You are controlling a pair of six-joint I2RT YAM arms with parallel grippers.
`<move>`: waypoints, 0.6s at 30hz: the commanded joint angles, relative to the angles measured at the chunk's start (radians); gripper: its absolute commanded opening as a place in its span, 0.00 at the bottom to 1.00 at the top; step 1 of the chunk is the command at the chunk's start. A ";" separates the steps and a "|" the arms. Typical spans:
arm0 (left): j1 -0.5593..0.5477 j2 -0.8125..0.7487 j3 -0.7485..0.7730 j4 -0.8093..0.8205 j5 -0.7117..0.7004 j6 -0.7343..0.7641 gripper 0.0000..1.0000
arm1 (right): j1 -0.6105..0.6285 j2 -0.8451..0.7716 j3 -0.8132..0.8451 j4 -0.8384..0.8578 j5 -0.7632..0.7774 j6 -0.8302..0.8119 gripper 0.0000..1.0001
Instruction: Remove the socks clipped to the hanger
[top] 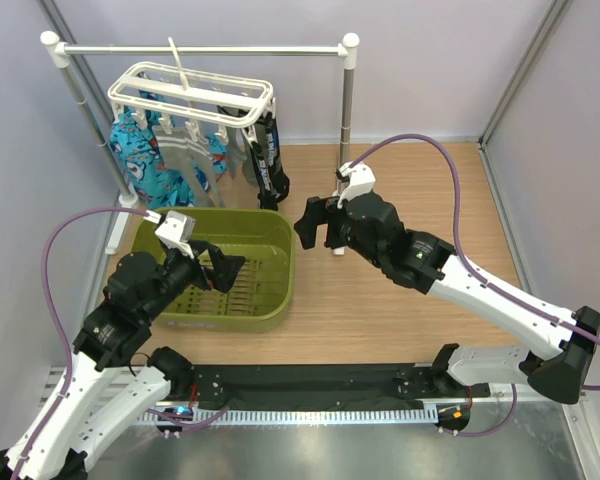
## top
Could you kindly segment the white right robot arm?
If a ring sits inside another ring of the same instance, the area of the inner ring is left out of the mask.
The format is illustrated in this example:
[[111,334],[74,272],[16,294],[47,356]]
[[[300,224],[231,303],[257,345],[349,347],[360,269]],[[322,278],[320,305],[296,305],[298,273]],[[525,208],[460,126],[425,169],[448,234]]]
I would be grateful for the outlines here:
[[445,346],[430,372],[437,393],[452,396],[476,383],[527,384],[550,400],[578,402],[596,350],[598,311],[551,305],[463,263],[452,244],[405,228],[396,208],[374,192],[351,201],[309,198],[294,225],[303,248],[315,246],[320,225],[327,227],[326,247],[348,247],[394,284],[460,305],[517,339],[506,348]]

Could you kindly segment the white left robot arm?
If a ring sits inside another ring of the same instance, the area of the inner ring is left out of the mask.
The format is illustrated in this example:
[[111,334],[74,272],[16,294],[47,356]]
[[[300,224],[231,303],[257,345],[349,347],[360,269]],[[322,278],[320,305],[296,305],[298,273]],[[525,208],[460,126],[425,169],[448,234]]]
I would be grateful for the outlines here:
[[93,408],[171,303],[189,287],[229,292],[246,262],[207,241],[185,246],[166,248],[162,263],[147,252],[130,253],[118,262],[102,303],[85,318],[73,342],[71,363],[51,398],[19,441],[0,450],[0,479],[84,479],[141,412],[166,397],[188,395],[195,383],[192,364],[161,347],[122,393],[105,407]]

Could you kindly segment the white clip sock hanger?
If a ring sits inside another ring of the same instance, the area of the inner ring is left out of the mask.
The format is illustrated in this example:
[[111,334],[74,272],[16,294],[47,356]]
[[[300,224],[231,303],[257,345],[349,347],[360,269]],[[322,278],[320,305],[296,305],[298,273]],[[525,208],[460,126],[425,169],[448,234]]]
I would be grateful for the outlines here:
[[265,80],[187,69],[172,39],[168,51],[174,63],[143,61],[129,67],[107,91],[115,117],[129,109],[136,123],[148,125],[148,111],[159,114],[164,132],[172,132],[179,117],[194,141],[202,141],[203,123],[217,127],[215,137],[229,143],[229,131],[241,131],[255,141],[255,124],[276,116],[276,98]]

